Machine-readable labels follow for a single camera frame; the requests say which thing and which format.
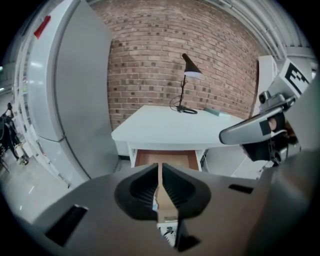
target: refrigerator door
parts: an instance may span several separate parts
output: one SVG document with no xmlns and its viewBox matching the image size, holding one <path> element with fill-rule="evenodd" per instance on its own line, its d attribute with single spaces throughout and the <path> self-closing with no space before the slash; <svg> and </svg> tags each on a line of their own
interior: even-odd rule
<svg viewBox="0 0 320 256">
<path fill-rule="evenodd" d="M 53 80 L 60 124 L 91 178 L 113 173 L 118 162 L 107 95 L 111 40 L 106 25 L 81 1 L 65 28 L 56 58 Z"/>
<path fill-rule="evenodd" d="M 79 0 L 64 0 L 51 13 L 39 38 L 31 43 L 26 79 L 28 109 L 34 130 L 42 138 L 60 141 L 64 137 L 55 107 L 54 68 L 66 24 Z"/>
<path fill-rule="evenodd" d="M 66 139 L 57 142 L 40 137 L 39 141 L 46 156 L 72 189 L 89 180 L 74 158 Z"/>
</svg>

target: red brick wall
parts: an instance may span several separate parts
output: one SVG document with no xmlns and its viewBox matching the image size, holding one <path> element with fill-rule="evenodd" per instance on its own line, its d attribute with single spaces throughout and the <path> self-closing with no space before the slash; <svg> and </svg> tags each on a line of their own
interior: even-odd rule
<svg viewBox="0 0 320 256">
<path fill-rule="evenodd" d="M 248 118 L 262 47 L 229 14 L 199 0 L 102 0 L 92 8 L 113 33 L 108 66 L 112 128 L 145 104 L 169 106 L 181 92 L 187 53 L 203 73 L 183 104 Z"/>
</svg>

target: desk lamp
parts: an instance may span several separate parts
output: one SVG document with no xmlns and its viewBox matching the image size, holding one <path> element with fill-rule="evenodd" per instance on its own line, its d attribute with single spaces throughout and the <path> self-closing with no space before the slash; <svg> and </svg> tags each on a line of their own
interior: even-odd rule
<svg viewBox="0 0 320 256">
<path fill-rule="evenodd" d="M 185 60 L 185 69 L 184 69 L 184 78 L 183 82 L 181 83 L 181 95 L 180 95 L 180 100 L 179 100 L 179 105 L 176 106 L 176 109 L 178 112 L 184 112 L 188 114 L 197 114 L 198 112 L 191 109 L 187 108 L 186 106 L 181 105 L 181 102 L 184 98 L 184 89 L 186 85 L 186 77 L 190 78 L 200 78 L 202 73 L 200 69 L 192 62 L 192 60 L 189 58 L 189 56 L 185 53 L 182 54 L 182 58 Z"/>
</svg>

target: floor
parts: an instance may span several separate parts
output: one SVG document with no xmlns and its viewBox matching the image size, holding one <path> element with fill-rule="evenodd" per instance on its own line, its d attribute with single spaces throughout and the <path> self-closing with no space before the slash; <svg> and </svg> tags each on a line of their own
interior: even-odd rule
<svg viewBox="0 0 320 256">
<path fill-rule="evenodd" d="M 58 179 L 38 164 L 32 157 L 29 163 L 20 165 L 11 152 L 7 151 L 3 160 L 8 164 L 10 173 L 0 170 L 2 192 L 11 210 L 29 223 L 47 207 L 67 194 L 70 190 Z M 130 166 L 130 161 L 121 161 L 116 171 Z"/>
</svg>

